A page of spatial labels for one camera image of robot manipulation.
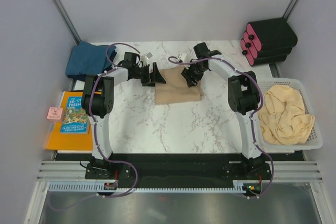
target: beige cloth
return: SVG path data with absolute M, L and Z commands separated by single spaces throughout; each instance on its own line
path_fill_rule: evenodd
M 184 66 L 162 69 L 160 74 L 166 84 L 155 84 L 155 104 L 169 104 L 179 102 L 200 101 L 203 95 L 200 83 L 195 87 L 188 87 L 181 75 Z
M 299 91 L 275 85 L 265 94 L 265 104 L 258 112 L 264 140 L 270 144 L 304 144 L 313 128 L 315 117 L 304 114 Z

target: gray floor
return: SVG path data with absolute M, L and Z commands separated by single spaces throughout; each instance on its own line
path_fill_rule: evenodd
M 88 193 L 49 193 L 50 203 L 62 208 Z M 134 193 L 116 199 L 90 198 L 63 212 L 45 206 L 40 223 L 271 223 L 318 224 L 311 191 L 304 185 L 273 184 L 260 199 L 233 194 Z

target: white plastic basket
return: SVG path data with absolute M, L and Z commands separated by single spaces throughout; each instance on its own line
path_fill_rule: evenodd
M 303 98 L 303 104 L 305 107 L 305 113 L 314 115 L 314 111 L 312 106 L 308 100 L 307 93 L 303 87 L 303 84 L 296 79 L 289 79 L 289 78 L 260 78 L 257 79 L 258 85 L 260 86 L 261 91 L 263 92 L 263 96 L 265 97 L 265 93 L 274 85 L 288 85 L 296 90 L 298 90 Z M 306 141 L 305 144 L 297 144 L 297 145 L 277 145 L 277 144 L 269 144 L 265 142 L 263 139 L 263 135 L 261 129 L 259 127 L 259 136 L 260 136 L 260 144 L 264 147 L 270 148 L 277 148 L 281 150 L 292 150 L 292 151 L 299 151 L 299 150 L 311 150 L 311 149 L 319 149 L 323 145 L 323 139 L 321 136 L 320 129 L 317 124 L 317 119 L 315 118 L 313 129 Z

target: orange book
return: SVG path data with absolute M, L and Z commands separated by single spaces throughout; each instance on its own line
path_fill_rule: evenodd
M 66 111 L 69 97 L 82 97 L 83 92 L 65 91 L 62 94 L 62 102 L 60 107 Z M 89 127 L 87 134 L 67 134 L 61 133 L 62 123 L 55 123 L 52 132 L 50 133 L 47 150 L 55 151 L 84 151 L 89 152 L 93 149 L 92 129 Z

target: book cover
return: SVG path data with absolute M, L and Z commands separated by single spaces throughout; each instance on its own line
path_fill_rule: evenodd
M 82 97 L 69 97 L 64 113 L 61 133 L 87 134 L 89 130 L 89 117 L 81 105 Z
M 59 107 L 64 111 L 67 109 L 68 100 L 70 97 L 81 98 L 83 92 L 81 91 L 65 91 L 62 93 Z M 54 123 L 50 131 L 49 140 L 46 149 L 64 151 L 65 153 L 71 151 L 76 152 L 90 152 L 93 148 L 92 129 L 88 127 L 88 134 L 65 134 L 61 133 L 61 122 Z

